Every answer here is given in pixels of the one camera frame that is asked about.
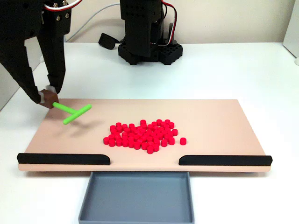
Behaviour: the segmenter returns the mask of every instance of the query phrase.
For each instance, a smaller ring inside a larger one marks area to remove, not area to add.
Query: red cylinder
[[[104,139],[103,139],[103,142],[104,142],[104,145],[109,145],[109,138],[108,137],[105,137]]]
[[[141,147],[140,143],[139,142],[135,142],[134,149],[138,150],[138,149],[140,149],[140,147]]]
[[[110,131],[112,131],[113,129],[116,129],[116,126],[115,126],[115,125],[111,125],[111,126],[110,126]]]
[[[118,147],[122,146],[122,140],[121,139],[116,140],[116,146],[118,146]]]
[[[115,135],[114,134],[111,134],[108,137],[109,137],[109,139],[115,139]]]
[[[171,138],[169,138],[168,139],[168,143],[170,144],[170,145],[174,145],[174,142],[175,142],[175,140],[174,140],[174,138],[173,137],[171,137]]]
[[[172,131],[173,136],[177,136],[178,135],[178,130],[177,129],[173,129]]]
[[[157,125],[158,125],[158,126],[161,126],[161,122],[162,122],[162,120],[161,120],[161,119],[158,119],[158,120],[157,120]]]
[[[153,146],[148,146],[147,152],[148,152],[148,154],[153,154],[154,153],[154,147]]]
[[[155,139],[154,139],[154,144],[160,145],[160,140],[157,139],[157,138],[155,138]]]
[[[135,142],[129,140],[129,144],[128,145],[129,145],[129,148],[134,148]]]
[[[163,134],[162,133],[158,134],[158,138],[159,138],[159,140],[162,140],[163,139]]]
[[[127,124],[123,124],[121,127],[122,127],[123,130],[125,130],[128,127],[128,125]]]
[[[159,145],[158,144],[154,144],[154,152],[158,152],[159,151]]]
[[[186,138],[181,138],[181,140],[179,141],[179,143],[180,143],[182,146],[186,145],[186,143],[187,143]]]
[[[122,146],[128,147],[129,146],[129,141],[127,139],[122,140]]]
[[[163,140],[161,141],[161,146],[162,146],[162,147],[166,147],[166,146],[167,146],[167,140],[166,140],[166,139],[163,139]]]
[[[173,129],[173,128],[174,128],[174,123],[173,123],[173,122],[169,122],[168,125],[169,125],[169,128],[170,128],[170,129]]]
[[[146,128],[147,128],[147,125],[146,125],[146,124],[142,124],[141,127],[142,127],[143,129],[146,129]]]
[[[151,136],[147,137],[147,138],[146,138],[146,141],[147,141],[147,142],[149,142],[149,141],[153,141],[153,137],[151,137]]]
[[[109,146],[110,147],[114,147],[115,146],[115,140],[114,139],[110,139],[109,140]]]
[[[147,142],[143,142],[143,143],[141,144],[141,148],[142,148],[143,150],[146,150],[146,149],[148,148],[148,143],[147,143]]]

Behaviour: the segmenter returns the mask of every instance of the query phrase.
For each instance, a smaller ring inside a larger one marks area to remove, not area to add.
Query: green t-shaped tool
[[[81,116],[82,114],[84,114],[85,112],[87,112],[88,110],[91,109],[91,105],[88,104],[86,105],[85,107],[83,107],[82,109],[76,111],[74,109],[71,109],[67,106],[64,106],[62,104],[59,104],[57,102],[54,102],[53,103],[53,107],[59,109],[59,110],[62,110],[62,111],[65,111],[65,112],[68,112],[71,114],[71,116],[69,116],[68,118],[64,119],[64,125],[67,125],[69,123],[71,123],[74,119],[78,118],[79,116]]]

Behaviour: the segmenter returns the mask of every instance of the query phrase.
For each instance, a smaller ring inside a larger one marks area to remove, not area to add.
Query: wooden board
[[[265,155],[237,100],[101,100],[61,99],[78,110],[92,109],[69,125],[69,114],[51,109],[37,130],[26,153],[105,154],[111,165],[19,164],[26,171],[233,171],[265,172],[270,166],[180,166],[188,155]],[[147,154],[143,150],[109,147],[103,138],[116,122],[135,123],[170,119],[178,129],[173,146]],[[179,144],[181,137],[187,144]]]

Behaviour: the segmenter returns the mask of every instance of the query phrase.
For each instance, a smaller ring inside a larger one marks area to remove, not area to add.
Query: plastic tray
[[[192,224],[189,172],[92,172],[80,224]]]

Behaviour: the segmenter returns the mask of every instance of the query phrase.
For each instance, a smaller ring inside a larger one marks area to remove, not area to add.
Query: red plastic piece
[[[167,144],[168,144],[168,142],[167,142],[166,139],[163,139],[163,140],[161,141],[161,146],[162,146],[162,147],[166,147]]]
[[[170,138],[170,136],[166,134],[166,135],[164,136],[164,138],[168,141],[168,139]]]
[[[116,130],[117,130],[117,132],[121,133],[122,132],[122,127],[121,126],[117,126]]]
[[[158,144],[154,144],[154,152],[158,152],[159,151],[159,145]]]
[[[110,147],[114,147],[115,146],[115,140],[114,139],[110,139],[109,140],[109,146]]]
[[[178,135],[178,130],[177,129],[173,129],[172,131],[173,136],[177,136]]]
[[[134,148],[135,142],[134,141],[129,141],[129,148]]]
[[[110,131],[112,131],[113,129],[116,129],[116,126],[115,126],[115,125],[111,125],[111,126],[110,126]]]
[[[123,133],[121,134],[121,136],[122,136],[122,137],[125,137],[125,136],[127,136],[127,137],[128,137],[128,136],[129,136],[129,134],[128,134],[128,132],[123,132]]]
[[[125,130],[128,127],[128,125],[127,124],[123,124],[121,127],[122,127],[123,130]]]
[[[181,138],[181,140],[179,141],[179,143],[184,146],[187,143],[186,138]]]
[[[116,133],[118,133],[116,129],[111,130],[111,134],[116,134]]]
[[[160,140],[159,139],[154,139],[154,144],[160,145]]]
[[[152,130],[153,129],[153,125],[148,125],[148,130]]]
[[[170,145],[174,145],[174,142],[175,142],[175,140],[174,140],[174,138],[173,137],[171,137],[171,138],[169,138],[168,139],[168,143],[170,144]]]
[[[173,137],[173,133],[172,133],[172,131],[169,131],[167,134],[168,134],[170,137]]]
[[[142,124],[141,127],[142,127],[143,129],[146,129],[146,128],[147,128],[147,125],[146,125],[146,124]]]
[[[129,146],[129,141],[123,139],[123,140],[122,140],[122,146],[124,146],[124,147],[128,147],[128,146]]]
[[[119,135],[116,135],[116,136],[115,136],[115,140],[118,140],[118,139],[120,139],[120,140],[121,140],[121,136],[119,136]]]
[[[122,140],[121,139],[116,140],[116,146],[118,146],[118,147],[122,146]]]
[[[167,131],[164,130],[164,131],[162,131],[161,133],[162,133],[163,138],[164,138],[164,136],[167,134]]]
[[[163,139],[163,134],[162,133],[158,134],[158,138],[159,138],[159,140],[162,140]]]
[[[111,134],[108,137],[109,137],[109,139],[113,139],[113,140],[115,139],[115,135],[114,134]]]
[[[140,148],[141,148],[140,143],[139,143],[139,142],[135,142],[135,144],[134,144],[134,149],[138,150],[138,149],[140,149]]]
[[[128,137],[128,141],[134,141],[134,137]]]
[[[157,125],[158,125],[158,126],[161,126],[161,122],[162,122],[162,120],[161,120],[161,119],[158,119],[158,120],[157,120]]]
[[[147,141],[147,142],[149,142],[149,141],[153,141],[153,137],[151,137],[151,136],[147,137],[147,138],[146,138],[146,141]]]
[[[173,129],[173,128],[174,128],[174,123],[173,123],[173,122],[170,122],[168,125],[169,125],[169,128],[170,128],[170,129]]]
[[[148,146],[147,150],[148,150],[148,154],[153,154],[154,153],[154,147],[153,146]]]
[[[143,150],[146,150],[146,149],[148,148],[148,143],[147,143],[147,142],[143,142],[143,143],[141,144],[141,148],[142,148]]]
[[[131,129],[127,127],[127,128],[124,129],[124,131],[129,134]]]
[[[103,142],[104,142],[104,145],[109,145],[109,138],[108,137],[105,137],[104,139],[103,139]]]

